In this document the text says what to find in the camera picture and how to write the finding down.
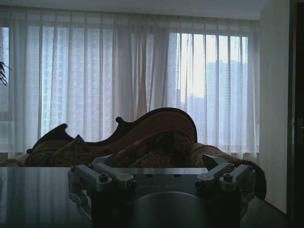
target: white wall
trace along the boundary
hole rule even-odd
[[[261,11],[260,155],[266,200],[286,212],[289,0]]]

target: white curtain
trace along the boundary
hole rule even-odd
[[[190,114],[199,142],[255,160],[257,21],[24,8],[0,17],[13,69],[11,156],[61,123],[100,141],[116,117],[169,106]]]
[[[289,1],[261,11],[261,132],[258,164],[267,179],[266,200],[286,212]]]

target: dark table surface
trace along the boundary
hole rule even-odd
[[[69,168],[1,168],[0,228],[89,228],[68,197]],[[132,174],[199,174],[206,169],[124,169]],[[254,198],[241,220],[242,228],[286,228],[287,220]]]

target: sofa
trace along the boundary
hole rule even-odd
[[[134,122],[117,117],[115,132],[100,142],[85,142],[66,133],[61,124],[41,137],[26,154],[6,160],[0,166],[70,167],[90,164],[96,157],[114,154],[115,167],[203,168],[202,154],[222,157],[235,166],[251,165],[256,171],[258,198],[266,196],[263,170],[252,161],[241,160],[212,145],[197,142],[191,117],[176,108],[159,108]]]

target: bolt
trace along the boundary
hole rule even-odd
[[[195,182],[195,187],[200,190],[204,189],[206,185],[202,180],[198,180],[197,182]]]
[[[109,175],[106,174],[106,173],[102,173],[102,174],[99,175],[99,181],[100,182],[106,182],[108,180],[108,178],[109,178]]]
[[[225,173],[224,174],[224,181],[227,181],[227,182],[232,182],[233,180],[233,176],[229,173]]]
[[[128,189],[133,190],[136,187],[136,181],[135,180],[130,180],[128,182]]]
[[[76,166],[73,165],[73,166],[71,167],[71,172],[74,172],[74,171],[75,171],[75,168],[76,168]]]

